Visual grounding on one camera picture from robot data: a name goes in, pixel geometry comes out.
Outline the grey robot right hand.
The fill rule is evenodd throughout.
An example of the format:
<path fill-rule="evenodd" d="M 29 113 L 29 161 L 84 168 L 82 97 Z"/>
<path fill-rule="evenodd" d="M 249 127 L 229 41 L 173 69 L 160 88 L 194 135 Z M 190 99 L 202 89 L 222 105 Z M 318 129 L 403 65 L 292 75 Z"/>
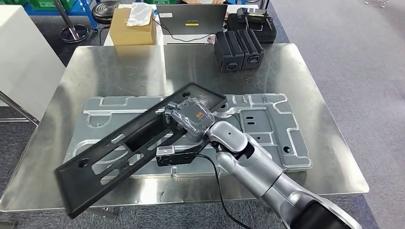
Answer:
<path fill-rule="evenodd" d="M 203 139 L 204 134 L 215 122 L 212 112 L 194 97 L 189 97 L 179 104 L 168 102 L 164 114 L 167 123 L 170 122 L 169 119 L 174 120 L 178 126 L 187 131 L 186 137 L 195 143 Z"/>

